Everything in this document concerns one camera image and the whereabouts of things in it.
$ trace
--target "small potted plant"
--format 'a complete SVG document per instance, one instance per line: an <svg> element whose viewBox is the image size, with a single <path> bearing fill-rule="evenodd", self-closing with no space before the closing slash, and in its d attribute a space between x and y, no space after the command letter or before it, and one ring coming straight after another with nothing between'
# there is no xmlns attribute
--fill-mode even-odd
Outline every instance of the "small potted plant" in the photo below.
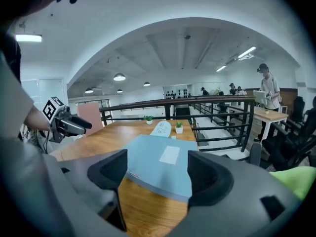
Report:
<svg viewBox="0 0 316 237"><path fill-rule="evenodd" d="M183 125L181 122L176 123L176 133L183 133Z"/></svg>
<svg viewBox="0 0 316 237"><path fill-rule="evenodd" d="M146 120L147 124L153 123L153 116L145 116L144 120Z"/></svg>

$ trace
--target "white paper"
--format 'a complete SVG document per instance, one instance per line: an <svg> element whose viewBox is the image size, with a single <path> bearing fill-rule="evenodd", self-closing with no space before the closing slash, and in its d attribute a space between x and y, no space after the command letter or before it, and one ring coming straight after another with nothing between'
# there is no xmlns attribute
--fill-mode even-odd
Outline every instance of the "white paper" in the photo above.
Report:
<svg viewBox="0 0 316 237"><path fill-rule="evenodd" d="M180 148L178 147L167 146L163 151L163 154L159 161L175 165L177 162L179 151Z"/></svg>

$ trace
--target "desk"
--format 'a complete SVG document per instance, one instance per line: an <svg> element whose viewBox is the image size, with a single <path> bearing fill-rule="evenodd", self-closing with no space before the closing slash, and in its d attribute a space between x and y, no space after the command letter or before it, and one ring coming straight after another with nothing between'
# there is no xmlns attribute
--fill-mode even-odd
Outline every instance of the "desk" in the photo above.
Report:
<svg viewBox="0 0 316 237"><path fill-rule="evenodd" d="M150 134L159 120L147 125L146 121L117 121L102 130L52 153L57 160L104 154L118 150L140 134ZM178 140L195 141L188 120L168 120L171 136ZM176 134L176 122L183 123L183 133ZM124 178L118 188L123 216L130 236L164 236L187 214L187 204L162 197Z"/></svg>
<svg viewBox="0 0 316 237"><path fill-rule="evenodd" d="M240 109L240 112L243 112L243 106L234 106L234 107ZM227 112L228 113L230 113L231 111L238 112L238 110L236 110L235 108L227 107ZM261 140L261 142L262 142L268 136L271 123L272 122L280 122L282 120L286 121L288 114L279 113L279 112L272 111L272 110L269 110L269 113L266 114L264 108L260 108L260 107L255 106L255 109L253 112L253 117L255 119L261 120L261 121L266 123L266 128L265 128L265 131L263 133L262 140Z"/></svg>

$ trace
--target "green cloth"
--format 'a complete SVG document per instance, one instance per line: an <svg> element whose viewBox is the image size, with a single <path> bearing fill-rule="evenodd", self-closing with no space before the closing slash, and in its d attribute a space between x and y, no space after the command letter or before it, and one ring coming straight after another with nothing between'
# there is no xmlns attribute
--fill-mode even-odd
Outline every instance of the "green cloth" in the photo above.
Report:
<svg viewBox="0 0 316 237"><path fill-rule="evenodd" d="M270 174L284 183L299 199L303 200L316 178L316 168L302 166L285 171L270 172Z"/></svg>

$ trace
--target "black cap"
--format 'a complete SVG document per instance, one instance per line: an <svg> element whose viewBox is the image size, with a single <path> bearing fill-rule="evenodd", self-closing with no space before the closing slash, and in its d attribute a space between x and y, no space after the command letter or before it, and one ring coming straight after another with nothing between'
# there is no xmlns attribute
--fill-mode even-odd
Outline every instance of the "black cap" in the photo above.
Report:
<svg viewBox="0 0 316 237"><path fill-rule="evenodd" d="M265 64L265 63L261 63L261 64L259 65L259 69L268 69L268 66L267 66L267 64Z"/></svg>

